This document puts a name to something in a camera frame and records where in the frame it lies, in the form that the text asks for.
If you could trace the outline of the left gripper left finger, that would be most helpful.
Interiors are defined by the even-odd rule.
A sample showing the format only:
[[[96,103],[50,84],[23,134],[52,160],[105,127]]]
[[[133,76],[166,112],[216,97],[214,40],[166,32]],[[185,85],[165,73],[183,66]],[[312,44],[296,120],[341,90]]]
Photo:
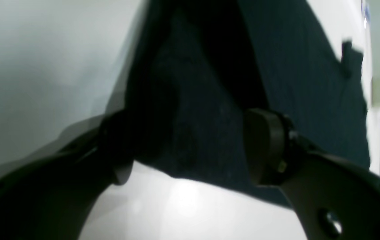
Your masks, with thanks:
[[[55,154],[1,177],[0,240],[78,239],[99,196],[130,177],[128,126],[129,112],[119,111]]]

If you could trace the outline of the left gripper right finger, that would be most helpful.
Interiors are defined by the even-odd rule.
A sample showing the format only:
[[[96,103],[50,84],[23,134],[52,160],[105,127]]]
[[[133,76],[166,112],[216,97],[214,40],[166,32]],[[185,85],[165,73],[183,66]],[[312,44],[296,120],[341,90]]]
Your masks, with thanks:
[[[278,187],[309,240],[380,240],[380,177],[329,154],[290,119],[252,108],[243,138],[251,181]]]

